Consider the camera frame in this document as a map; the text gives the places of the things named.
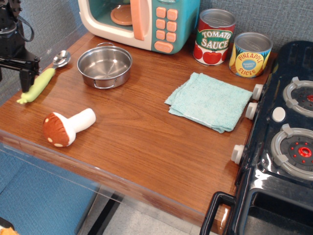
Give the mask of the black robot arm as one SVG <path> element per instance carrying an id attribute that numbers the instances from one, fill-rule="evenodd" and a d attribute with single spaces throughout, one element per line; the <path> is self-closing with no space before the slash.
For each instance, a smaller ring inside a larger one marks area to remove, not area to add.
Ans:
<path id="1" fill-rule="evenodd" d="M 34 84 L 35 76 L 40 73 L 40 59 L 25 48 L 26 42 L 34 38 L 24 36 L 23 25 L 29 23 L 19 16 L 22 8 L 19 0 L 2 0 L 0 2 L 0 67 L 18 71 L 22 91 L 28 92 Z"/>

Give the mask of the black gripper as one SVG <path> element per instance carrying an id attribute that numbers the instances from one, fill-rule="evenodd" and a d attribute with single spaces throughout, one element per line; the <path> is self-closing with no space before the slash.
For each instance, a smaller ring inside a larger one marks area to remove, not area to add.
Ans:
<path id="1" fill-rule="evenodd" d="M 34 84 L 35 75 L 39 75 L 40 59 L 25 48 L 25 41 L 17 31 L 0 33 L 0 58 L 5 62 L 12 62 L 19 69 L 30 69 L 20 71 L 22 92 L 26 93 Z M 0 68 L 0 81 L 2 81 L 2 70 Z"/>

